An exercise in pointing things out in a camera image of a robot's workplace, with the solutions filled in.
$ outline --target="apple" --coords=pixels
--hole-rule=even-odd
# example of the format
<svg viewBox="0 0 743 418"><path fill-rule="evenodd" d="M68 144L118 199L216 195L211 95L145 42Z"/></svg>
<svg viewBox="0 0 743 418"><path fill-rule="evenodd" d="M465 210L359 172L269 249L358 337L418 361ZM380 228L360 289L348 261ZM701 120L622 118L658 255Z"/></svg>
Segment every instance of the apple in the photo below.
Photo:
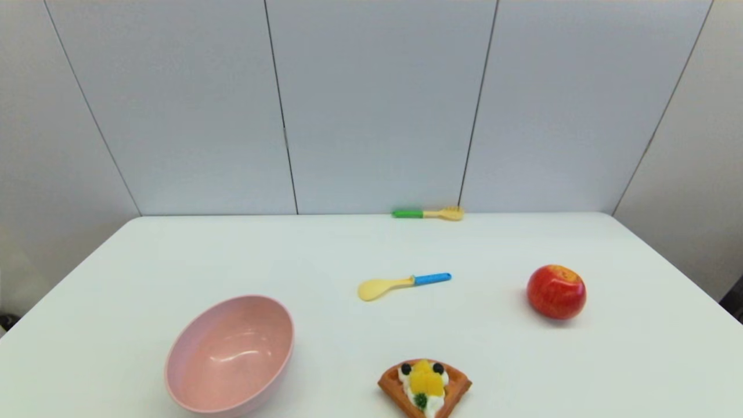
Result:
<svg viewBox="0 0 743 418"><path fill-rule="evenodd" d="M573 318L585 305L583 279L557 264L537 269L529 279L526 294L534 309L553 319Z"/></svg>

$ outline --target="plastic utensil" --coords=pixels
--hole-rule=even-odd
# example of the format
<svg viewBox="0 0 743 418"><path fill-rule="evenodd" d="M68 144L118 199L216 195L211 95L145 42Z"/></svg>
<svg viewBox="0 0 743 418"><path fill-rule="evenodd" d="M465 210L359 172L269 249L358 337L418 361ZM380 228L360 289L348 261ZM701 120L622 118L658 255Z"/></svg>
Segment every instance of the plastic utensil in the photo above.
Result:
<svg viewBox="0 0 743 418"><path fill-rule="evenodd" d="M400 287L420 286L424 284L444 282L451 280L452 275L449 273L438 273L429 274L427 276L410 276L400 280L383 280L374 279L367 280L359 285L359 298L369 302L374 300L381 295L387 293L390 289L397 289Z"/></svg>
<svg viewBox="0 0 743 418"><path fill-rule="evenodd" d="M459 206L449 206L441 210L396 210L392 212L395 218L440 218L447 221L460 221L464 216Z"/></svg>

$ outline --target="blue handle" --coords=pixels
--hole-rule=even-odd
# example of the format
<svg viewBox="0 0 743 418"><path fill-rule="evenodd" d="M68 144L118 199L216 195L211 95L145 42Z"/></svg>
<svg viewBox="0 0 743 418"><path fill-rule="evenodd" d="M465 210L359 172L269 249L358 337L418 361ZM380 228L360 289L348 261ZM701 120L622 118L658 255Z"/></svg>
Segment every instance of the blue handle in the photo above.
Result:
<svg viewBox="0 0 743 418"><path fill-rule="evenodd" d="M413 276L415 277L415 285L420 286L422 284L445 282L452 279L452 275L449 273L438 273L429 274L427 276Z"/></svg>

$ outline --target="bowl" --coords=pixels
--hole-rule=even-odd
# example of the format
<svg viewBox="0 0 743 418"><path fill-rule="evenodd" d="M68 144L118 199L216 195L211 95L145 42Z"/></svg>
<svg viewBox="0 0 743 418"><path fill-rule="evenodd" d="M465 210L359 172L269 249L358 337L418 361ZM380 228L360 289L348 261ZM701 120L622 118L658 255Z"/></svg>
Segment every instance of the bowl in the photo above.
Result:
<svg viewBox="0 0 743 418"><path fill-rule="evenodd" d="M225 300L175 340L165 366L170 396L191 412L235 418L279 386L294 343L289 311L265 296Z"/></svg>

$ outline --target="waffle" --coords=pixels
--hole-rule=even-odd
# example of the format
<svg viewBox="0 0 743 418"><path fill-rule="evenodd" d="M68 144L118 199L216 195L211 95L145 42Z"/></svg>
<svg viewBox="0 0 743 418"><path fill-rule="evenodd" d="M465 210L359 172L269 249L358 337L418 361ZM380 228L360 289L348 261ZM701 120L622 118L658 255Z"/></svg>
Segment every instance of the waffle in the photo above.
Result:
<svg viewBox="0 0 743 418"><path fill-rule="evenodd" d="M384 393L387 393L387 396L395 401L395 404L403 410L408 418L426 418L426 416L423 411L410 402L410 399L408 399L408 396L405 394L403 383L398 379L398 368L402 363L415 364L419 360L420 359L403 361L390 367L386 372L384 372L378 382L379 387L384 390ZM459 403L459 400L462 398L464 393L470 389L472 382L467 378L467 375L454 367L442 363L441 361L430 361L441 363L444 366L444 370L449 374L449 384L445 388L446 395L444 395L444 406L436 413L436 418L447 418L452 411L454 411L454 407Z"/></svg>

